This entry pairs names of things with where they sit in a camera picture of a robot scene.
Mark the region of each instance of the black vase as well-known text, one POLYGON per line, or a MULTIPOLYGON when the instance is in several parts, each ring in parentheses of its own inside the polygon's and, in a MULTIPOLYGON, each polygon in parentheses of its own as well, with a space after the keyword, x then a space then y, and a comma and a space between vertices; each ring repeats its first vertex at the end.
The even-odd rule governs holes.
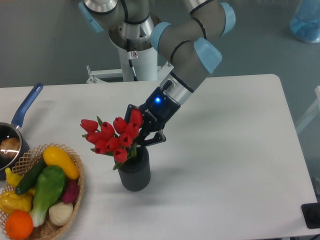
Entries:
POLYGON ((137 158, 128 159, 118 168, 123 186, 132 192, 144 189, 151 178, 147 148, 145 146, 137 147, 136 151, 137 158))

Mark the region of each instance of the bok choy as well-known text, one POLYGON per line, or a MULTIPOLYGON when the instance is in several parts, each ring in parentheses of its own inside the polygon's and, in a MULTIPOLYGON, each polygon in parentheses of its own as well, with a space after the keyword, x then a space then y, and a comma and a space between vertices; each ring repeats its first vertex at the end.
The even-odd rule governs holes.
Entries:
POLYGON ((61 196, 66 183, 66 175, 59 166, 47 166, 41 172, 35 184, 33 209, 30 212, 34 227, 44 223, 48 209, 61 196))

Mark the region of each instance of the red radish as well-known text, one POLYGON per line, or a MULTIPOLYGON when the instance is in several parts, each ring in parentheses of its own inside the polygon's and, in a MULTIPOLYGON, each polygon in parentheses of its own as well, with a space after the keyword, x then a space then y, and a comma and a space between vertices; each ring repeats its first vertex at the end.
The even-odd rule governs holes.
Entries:
POLYGON ((77 199, 79 192, 78 183, 75 180, 69 180, 61 197, 62 202, 65 204, 73 203, 77 199))

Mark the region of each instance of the light blue joint cap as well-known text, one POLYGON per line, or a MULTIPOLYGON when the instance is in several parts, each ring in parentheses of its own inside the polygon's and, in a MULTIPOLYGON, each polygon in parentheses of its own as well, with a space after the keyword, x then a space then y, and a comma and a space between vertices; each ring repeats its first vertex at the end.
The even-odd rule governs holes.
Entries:
POLYGON ((80 2, 78 7, 81 15, 84 17, 84 20, 95 33, 100 33, 104 31, 104 29, 99 25, 99 23, 97 23, 97 21, 91 16, 90 12, 86 9, 83 2, 80 2))
POLYGON ((203 66, 212 74, 222 60, 221 53, 202 37, 195 41, 193 45, 203 66))
POLYGON ((229 32, 236 24, 236 14, 235 14, 234 9, 232 7, 230 7, 228 3, 221 2, 220 5, 223 7, 224 12, 225 12, 225 27, 224 27, 224 31, 222 33, 222 35, 223 35, 223 34, 229 32))
POLYGON ((157 26, 154 27, 151 36, 150 36, 150 42, 152 47, 154 47, 154 49, 159 52, 159 40, 161 38, 161 34, 164 32, 164 30, 168 27, 172 25, 169 22, 160 22, 157 26))

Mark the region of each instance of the wicker basket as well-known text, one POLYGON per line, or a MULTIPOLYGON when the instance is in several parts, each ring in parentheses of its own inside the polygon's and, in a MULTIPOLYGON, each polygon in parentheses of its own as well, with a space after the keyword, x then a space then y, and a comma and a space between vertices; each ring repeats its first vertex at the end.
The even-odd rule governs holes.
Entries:
MULTIPOLYGON (((75 162, 79 170, 78 185, 80 188, 80 192, 73 204, 73 213, 65 225, 63 226, 54 225, 49 219, 49 214, 47 214, 44 220, 44 223, 41 226, 34 227, 31 235, 28 238, 26 238, 27 240, 44 240, 44 239, 51 240, 59 237, 64 231, 67 230, 67 228, 70 226, 73 219, 75 218, 80 206, 83 192, 84 192, 85 175, 84 175, 84 166, 82 164, 82 161, 75 151, 73 151, 72 149, 70 149, 65 145, 58 145, 58 144, 51 143, 50 145, 43 145, 43 146, 41 145, 41 146, 35 147, 33 150, 29 150, 22 157, 20 157, 19 161, 12 168, 12 172, 23 176, 35 163, 38 162, 38 160, 43 154, 43 151, 49 146, 56 146, 58 148, 65 150, 69 154, 71 159, 75 162)), ((6 182, 3 188, 4 190, 2 192, 14 190, 14 188, 11 185, 9 185, 8 182, 6 182)), ((7 238, 9 238, 5 230, 7 217, 8 215, 5 214, 3 211, 0 212, 0 226, 3 229, 2 232, 6 235, 7 238)))

